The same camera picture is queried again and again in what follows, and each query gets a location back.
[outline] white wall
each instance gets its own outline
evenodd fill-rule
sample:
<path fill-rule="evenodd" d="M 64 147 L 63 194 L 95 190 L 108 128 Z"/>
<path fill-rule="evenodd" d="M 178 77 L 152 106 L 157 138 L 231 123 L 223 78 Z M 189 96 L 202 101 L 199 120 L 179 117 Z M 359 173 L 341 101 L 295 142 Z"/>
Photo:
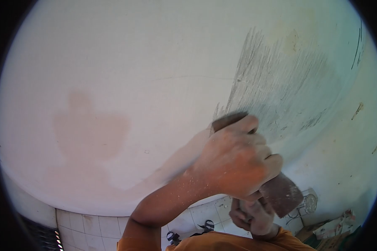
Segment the white wall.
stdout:
<path fill-rule="evenodd" d="M 5 189 L 18 213 L 44 226 L 57 228 L 54 207 L 32 197 L 16 185 L 7 174 L 2 172 Z"/>
<path fill-rule="evenodd" d="M 355 84 L 331 123 L 283 172 L 318 195 L 305 225 L 352 208 L 361 224 L 377 196 L 377 51 L 369 36 Z"/>
<path fill-rule="evenodd" d="M 352 87 L 365 35 L 347 1 L 38 1 L 3 67 L 1 166 L 56 208 L 128 216 L 241 110 L 289 162 Z"/>

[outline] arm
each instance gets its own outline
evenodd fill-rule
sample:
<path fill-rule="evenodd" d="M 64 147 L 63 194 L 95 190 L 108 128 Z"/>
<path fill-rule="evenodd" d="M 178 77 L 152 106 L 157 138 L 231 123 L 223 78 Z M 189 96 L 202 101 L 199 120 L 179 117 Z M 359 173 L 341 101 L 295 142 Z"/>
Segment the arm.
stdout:
<path fill-rule="evenodd" d="M 192 166 L 138 204 L 123 238 L 144 238 L 160 247 L 161 226 L 198 200 L 219 193 L 253 198 L 282 167 L 281 156 L 271 155 L 260 134 L 248 134 L 257 127 L 257 118 L 246 116 L 213 134 Z"/>

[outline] right hand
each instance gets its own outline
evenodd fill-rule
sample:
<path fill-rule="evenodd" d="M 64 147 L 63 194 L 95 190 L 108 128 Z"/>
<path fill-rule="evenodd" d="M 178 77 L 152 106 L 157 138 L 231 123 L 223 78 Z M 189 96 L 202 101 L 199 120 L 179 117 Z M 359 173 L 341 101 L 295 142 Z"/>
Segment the right hand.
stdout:
<path fill-rule="evenodd" d="M 243 210 L 240 209 L 239 200 L 233 198 L 229 215 L 236 226 L 256 236 L 266 236 L 272 232 L 275 213 L 264 197 L 256 201 L 244 202 Z M 250 216 L 248 223 L 244 221 L 247 216 Z"/>
<path fill-rule="evenodd" d="M 257 128 L 258 119 L 247 115 L 209 138 L 193 172 L 212 193 L 254 201 L 260 198 L 255 193 L 260 186 L 280 173 L 282 157 L 271 154 L 261 134 L 249 134 Z"/>

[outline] foot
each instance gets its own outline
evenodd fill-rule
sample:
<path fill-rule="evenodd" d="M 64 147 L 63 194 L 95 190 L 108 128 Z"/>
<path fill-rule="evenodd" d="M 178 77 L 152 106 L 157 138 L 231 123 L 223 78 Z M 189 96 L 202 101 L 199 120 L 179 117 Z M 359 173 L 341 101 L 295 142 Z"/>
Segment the foot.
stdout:
<path fill-rule="evenodd" d="M 180 235 L 173 233 L 172 231 L 169 231 L 168 234 L 166 235 L 166 238 L 170 242 L 171 245 L 177 246 L 177 244 L 180 243 L 179 239 Z"/>
<path fill-rule="evenodd" d="M 215 225 L 214 225 L 213 221 L 211 221 L 211 220 L 206 220 L 204 222 L 203 226 L 201 226 L 201 225 L 198 225 L 198 226 L 200 228 L 204 229 L 204 233 L 208 233 L 208 232 L 214 231 L 214 228 L 215 228 Z"/>

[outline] finger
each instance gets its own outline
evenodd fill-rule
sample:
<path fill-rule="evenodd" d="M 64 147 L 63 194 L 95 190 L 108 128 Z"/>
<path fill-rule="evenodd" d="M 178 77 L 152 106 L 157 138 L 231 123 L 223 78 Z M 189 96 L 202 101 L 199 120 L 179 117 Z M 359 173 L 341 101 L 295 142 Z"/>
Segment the finger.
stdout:
<path fill-rule="evenodd" d="M 246 201 L 244 204 L 244 209 L 249 215 L 253 216 L 254 218 L 257 218 L 260 215 L 265 214 L 265 210 L 258 200 L 253 202 Z"/>
<path fill-rule="evenodd" d="M 264 164 L 268 170 L 267 180 L 265 181 L 267 182 L 270 179 L 278 176 L 278 174 L 281 172 L 283 164 L 282 156 L 279 154 L 272 154 L 264 160 Z"/>
<path fill-rule="evenodd" d="M 232 222 L 238 226 L 239 228 L 243 228 L 246 231 L 250 231 L 250 224 L 245 223 L 243 220 L 241 220 L 239 217 L 236 216 L 235 211 L 230 211 L 229 216 L 232 219 Z"/>
<path fill-rule="evenodd" d="M 231 210 L 240 209 L 239 199 L 232 198 Z"/>
<path fill-rule="evenodd" d="M 255 148 L 256 148 L 258 157 L 261 158 L 262 160 L 268 158 L 272 154 L 271 148 L 269 148 L 266 145 L 256 145 Z"/>
<path fill-rule="evenodd" d="M 253 145 L 265 145 L 266 139 L 259 133 L 254 133 L 248 136 Z"/>
<path fill-rule="evenodd" d="M 238 131 L 243 131 L 249 133 L 250 131 L 257 131 L 258 129 L 258 118 L 252 115 L 247 115 L 236 123 L 227 126 L 226 128 L 231 128 Z"/>
<path fill-rule="evenodd" d="M 237 217 L 241 220 L 245 220 L 245 218 L 246 218 L 246 214 L 241 209 L 231 210 L 229 212 L 229 215 L 230 214 L 233 214 L 235 217 Z"/>
<path fill-rule="evenodd" d="M 250 194 L 249 196 L 245 197 L 244 200 L 246 201 L 256 201 L 262 197 L 262 194 L 259 191 L 255 191 L 254 193 Z"/>

